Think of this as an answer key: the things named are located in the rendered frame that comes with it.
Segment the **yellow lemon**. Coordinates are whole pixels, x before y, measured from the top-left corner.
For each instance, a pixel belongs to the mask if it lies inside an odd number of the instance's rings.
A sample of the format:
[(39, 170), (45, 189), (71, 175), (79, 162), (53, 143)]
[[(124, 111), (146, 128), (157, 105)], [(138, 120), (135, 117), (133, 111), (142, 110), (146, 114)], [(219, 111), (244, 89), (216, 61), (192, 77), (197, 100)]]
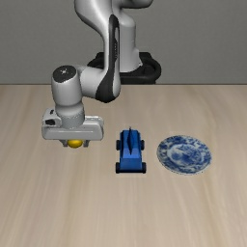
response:
[(80, 148), (83, 145), (82, 140), (68, 140), (68, 146), (73, 149)]

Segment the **blue and white plate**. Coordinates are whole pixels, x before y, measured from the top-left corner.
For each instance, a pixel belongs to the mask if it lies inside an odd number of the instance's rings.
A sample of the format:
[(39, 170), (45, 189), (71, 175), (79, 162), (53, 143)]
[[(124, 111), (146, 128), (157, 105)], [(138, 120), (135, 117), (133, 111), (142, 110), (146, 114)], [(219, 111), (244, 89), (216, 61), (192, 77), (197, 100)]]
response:
[(203, 172), (212, 160), (211, 152), (205, 143), (185, 135), (171, 136), (161, 141), (156, 155), (167, 170), (186, 176)]

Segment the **blue toy car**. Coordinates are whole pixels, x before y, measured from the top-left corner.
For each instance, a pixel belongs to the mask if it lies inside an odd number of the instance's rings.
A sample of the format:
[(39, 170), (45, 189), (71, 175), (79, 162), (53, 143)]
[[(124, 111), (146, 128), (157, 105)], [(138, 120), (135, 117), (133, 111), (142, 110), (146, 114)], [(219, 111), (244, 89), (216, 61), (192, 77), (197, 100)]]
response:
[(116, 173), (142, 173), (147, 171), (147, 165), (142, 159), (145, 141), (138, 130), (125, 129), (116, 141), (116, 150), (120, 152), (120, 161), (116, 163)]

